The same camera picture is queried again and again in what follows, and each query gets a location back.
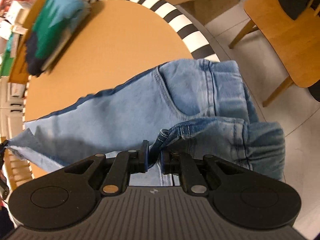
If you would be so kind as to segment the light wooden chair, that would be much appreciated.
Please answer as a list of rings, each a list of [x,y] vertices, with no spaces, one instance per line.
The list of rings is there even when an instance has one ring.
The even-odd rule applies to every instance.
[[[234,48],[247,34],[259,30],[288,73],[287,78],[263,101],[263,107],[292,85],[308,88],[319,81],[319,10],[307,7],[293,20],[278,0],[247,0],[244,11],[250,20],[229,48]]]

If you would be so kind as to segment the folded green blue sweater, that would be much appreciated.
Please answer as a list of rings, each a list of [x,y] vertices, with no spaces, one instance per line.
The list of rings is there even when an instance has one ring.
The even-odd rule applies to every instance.
[[[40,76],[50,67],[90,11],[86,0],[45,1],[25,43],[30,75]]]

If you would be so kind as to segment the white sideboard cabinet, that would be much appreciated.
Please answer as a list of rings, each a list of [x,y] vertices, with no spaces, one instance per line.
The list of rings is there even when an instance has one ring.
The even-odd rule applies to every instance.
[[[22,132],[25,85],[1,77],[1,137],[11,139]]]

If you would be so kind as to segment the light blue denim jeans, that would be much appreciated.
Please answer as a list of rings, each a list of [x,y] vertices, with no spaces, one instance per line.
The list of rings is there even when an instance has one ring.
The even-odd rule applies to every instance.
[[[285,135],[260,122],[235,61],[180,59],[146,70],[124,84],[79,98],[25,124],[7,148],[47,172],[97,153],[115,157],[150,143],[148,173],[133,185],[170,186],[159,154],[195,159],[212,154],[282,180]]]

